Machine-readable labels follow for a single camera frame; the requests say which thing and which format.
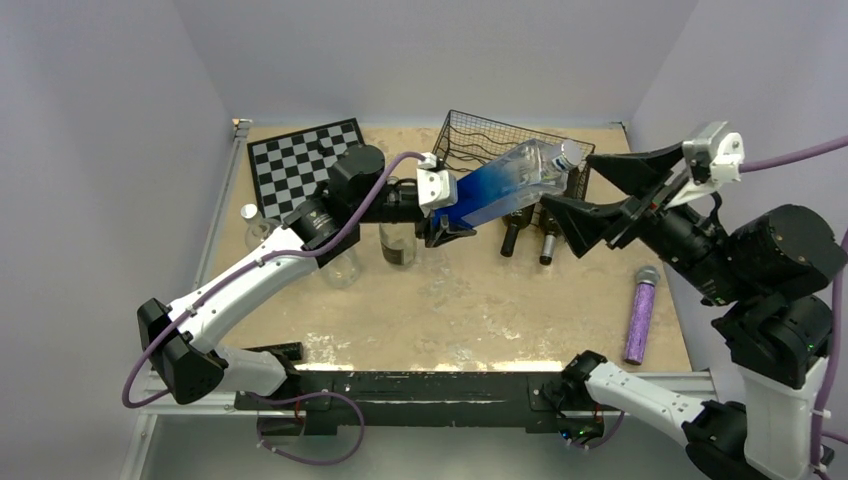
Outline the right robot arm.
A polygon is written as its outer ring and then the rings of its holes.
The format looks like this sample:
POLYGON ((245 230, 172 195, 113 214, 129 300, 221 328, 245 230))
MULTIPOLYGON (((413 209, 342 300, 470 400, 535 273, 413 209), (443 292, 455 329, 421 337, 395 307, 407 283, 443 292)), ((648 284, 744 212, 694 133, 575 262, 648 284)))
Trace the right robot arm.
POLYGON ((639 240, 702 296, 724 309, 713 327, 744 381, 743 402, 700 400, 635 377, 586 351, 547 397, 554 408, 608 406, 674 439, 711 479, 803 479, 828 475, 821 442, 824 397, 836 358, 837 316, 819 292, 846 266, 828 223, 809 208, 776 207, 733 232, 695 198, 740 178, 739 135, 688 140, 647 153, 590 155, 588 165, 624 194, 590 204, 546 195, 576 256, 599 242, 639 240))

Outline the black wire wine rack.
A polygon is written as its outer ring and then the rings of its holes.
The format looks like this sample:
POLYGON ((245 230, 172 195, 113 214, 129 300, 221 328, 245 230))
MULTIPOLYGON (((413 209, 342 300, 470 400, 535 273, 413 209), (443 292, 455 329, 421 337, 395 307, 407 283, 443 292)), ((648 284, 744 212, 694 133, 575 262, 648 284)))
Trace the black wire wine rack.
MULTIPOLYGON (((517 145, 531 139, 554 144, 570 138, 451 110, 436 141, 433 153, 439 159, 447 162, 452 160, 470 162, 472 164, 470 167, 448 167, 458 173, 459 179, 461 179, 517 145)), ((584 158, 579 167, 569 174, 567 188, 561 194, 571 198, 584 199, 590 175, 586 157, 594 152, 595 146, 580 140, 574 141, 578 142, 583 149, 584 158)))

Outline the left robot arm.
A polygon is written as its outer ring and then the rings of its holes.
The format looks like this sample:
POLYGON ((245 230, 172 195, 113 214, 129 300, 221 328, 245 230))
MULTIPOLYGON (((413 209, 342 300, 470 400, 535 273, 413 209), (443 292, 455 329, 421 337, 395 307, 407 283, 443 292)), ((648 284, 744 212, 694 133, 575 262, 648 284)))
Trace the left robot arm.
POLYGON ((363 223, 405 223, 436 246, 453 222, 444 209, 461 200, 458 179, 429 152, 386 162, 371 145, 338 155, 312 194, 222 274, 170 302, 151 298, 136 312, 142 356, 122 391, 128 408, 169 396, 179 405, 212 392, 245 391, 272 408, 297 399, 297 371, 283 353, 222 345, 256 308, 325 267, 360 239, 363 223))

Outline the clear round flask bottle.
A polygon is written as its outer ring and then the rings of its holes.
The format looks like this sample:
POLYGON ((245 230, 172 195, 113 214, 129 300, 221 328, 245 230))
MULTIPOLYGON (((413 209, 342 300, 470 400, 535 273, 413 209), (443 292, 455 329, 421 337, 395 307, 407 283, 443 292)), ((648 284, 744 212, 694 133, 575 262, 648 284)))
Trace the clear round flask bottle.
POLYGON ((257 249, 270 235, 281 226, 274 218, 265 218, 255 204, 241 207, 240 216, 246 223, 245 244, 249 251, 257 249))

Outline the dark green wine bottle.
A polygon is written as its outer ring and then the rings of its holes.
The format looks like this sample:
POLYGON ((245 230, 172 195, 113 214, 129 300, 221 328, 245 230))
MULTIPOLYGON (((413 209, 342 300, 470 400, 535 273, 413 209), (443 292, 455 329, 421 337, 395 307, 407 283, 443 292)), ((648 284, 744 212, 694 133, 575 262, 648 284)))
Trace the dark green wine bottle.
POLYGON ((500 255, 502 257, 509 258, 513 256, 518 236, 522 230, 531 224, 534 211, 535 205, 532 204, 502 217, 503 223, 506 226, 500 248, 500 255))

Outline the clear glass bottle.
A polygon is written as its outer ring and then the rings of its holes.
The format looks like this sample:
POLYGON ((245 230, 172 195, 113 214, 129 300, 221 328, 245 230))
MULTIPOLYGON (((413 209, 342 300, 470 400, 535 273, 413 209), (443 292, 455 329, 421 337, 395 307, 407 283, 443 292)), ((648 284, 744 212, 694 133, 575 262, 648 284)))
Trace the clear glass bottle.
POLYGON ((381 223, 378 229, 384 260, 394 267, 412 265, 417 254, 415 226, 411 223, 381 223))

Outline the blue rectangular glass bottle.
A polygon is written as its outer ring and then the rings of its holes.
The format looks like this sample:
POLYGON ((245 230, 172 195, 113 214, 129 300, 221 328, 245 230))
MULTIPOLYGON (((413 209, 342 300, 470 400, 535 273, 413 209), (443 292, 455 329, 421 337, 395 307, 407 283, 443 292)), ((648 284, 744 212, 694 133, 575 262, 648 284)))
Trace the blue rectangular glass bottle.
POLYGON ((437 226, 445 218, 473 229, 533 206, 545 194, 561 194, 583 158, 583 149, 574 140, 554 144, 527 140, 459 179, 457 202, 435 210, 432 223, 437 226))

